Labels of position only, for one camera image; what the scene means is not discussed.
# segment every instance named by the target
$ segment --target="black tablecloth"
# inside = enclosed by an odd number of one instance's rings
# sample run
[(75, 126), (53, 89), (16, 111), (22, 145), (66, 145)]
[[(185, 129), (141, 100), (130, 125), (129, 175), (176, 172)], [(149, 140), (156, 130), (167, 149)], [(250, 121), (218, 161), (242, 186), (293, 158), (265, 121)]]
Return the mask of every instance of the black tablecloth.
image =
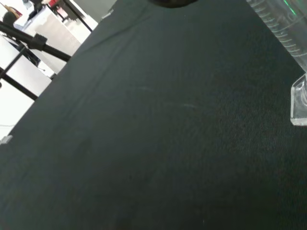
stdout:
[(305, 229), (302, 74), (244, 0), (119, 0), (1, 145), (3, 229)]

